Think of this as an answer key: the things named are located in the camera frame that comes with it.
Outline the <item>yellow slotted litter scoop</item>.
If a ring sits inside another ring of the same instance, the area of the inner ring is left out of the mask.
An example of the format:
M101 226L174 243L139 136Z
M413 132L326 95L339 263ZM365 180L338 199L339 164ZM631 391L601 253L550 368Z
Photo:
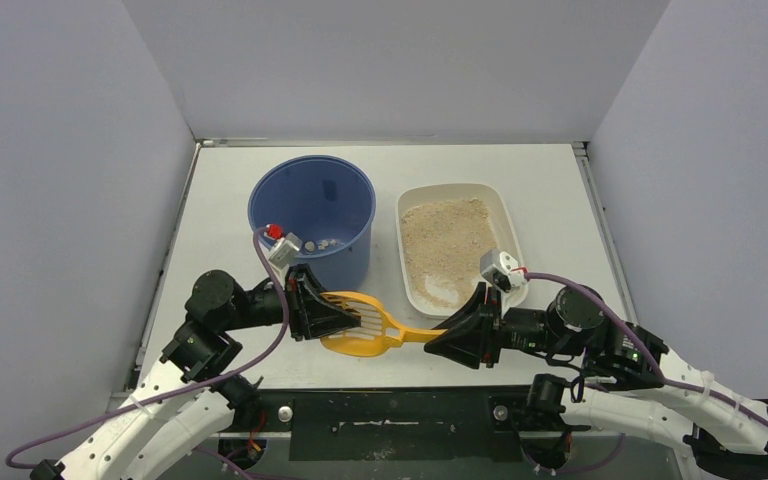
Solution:
M446 332L445 329L421 329L406 326L397 321L383 306L370 295L350 291L334 291L324 294L327 301L335 306L358 314L360 326L328 335L320 340L323 347L332 352L371 358L385 354L405 343L426 344Z

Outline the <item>white plastic litter tray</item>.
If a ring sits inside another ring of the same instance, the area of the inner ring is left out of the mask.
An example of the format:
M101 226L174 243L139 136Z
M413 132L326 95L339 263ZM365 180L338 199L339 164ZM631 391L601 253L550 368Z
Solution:
M510 253L518 260L521 266L525 263L525 257L519 246L519 239L508 209L501 195L494 188L478 183L447 183L422 186L405 191L396 201L397 245L408 301L424 316L442 319L454 313L458 308L436 308L422 301L421 298L410 290L404 254L402 252L400 220L408 209L422 204L468 198L477 198L486 204L489 210L489 222L498 241L498 246L495 248Z

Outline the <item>blue plastic bucket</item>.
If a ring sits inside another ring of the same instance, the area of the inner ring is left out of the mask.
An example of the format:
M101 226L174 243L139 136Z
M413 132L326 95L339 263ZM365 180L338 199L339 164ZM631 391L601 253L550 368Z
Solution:
M370 265L376 212L372 182L354 164L307 155L268 171L252 190L247 216L255 229L277 224L302 244L296 264L306 263L328 290L356 290Z

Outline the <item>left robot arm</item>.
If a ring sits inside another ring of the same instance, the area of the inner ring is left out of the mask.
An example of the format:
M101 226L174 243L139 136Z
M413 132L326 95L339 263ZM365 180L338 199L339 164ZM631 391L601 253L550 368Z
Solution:
M284 282L266 279L244 290L227 272L201 275L185 303L185 321L161 351L126 413L110 418L59 460L43 460L33 479L156 479L215 433L265 418L258 386L241 374L225 377L241 351L231 332L279 326L312 340L360 325L359 314L329 302L305 265Z

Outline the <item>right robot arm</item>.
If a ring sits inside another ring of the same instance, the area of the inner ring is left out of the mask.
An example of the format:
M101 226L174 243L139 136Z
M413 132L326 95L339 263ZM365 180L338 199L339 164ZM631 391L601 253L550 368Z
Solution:
M661 444L725 479L768 479L768 399L745 399L675 354L647 330L611 321L588 287L561 289L543 310L504 309L485 285L438 325L425 351L492 367L515 350L575 372L539 373L523 394L496 396L496 427L522 438L527 458L551 469L581 431Z

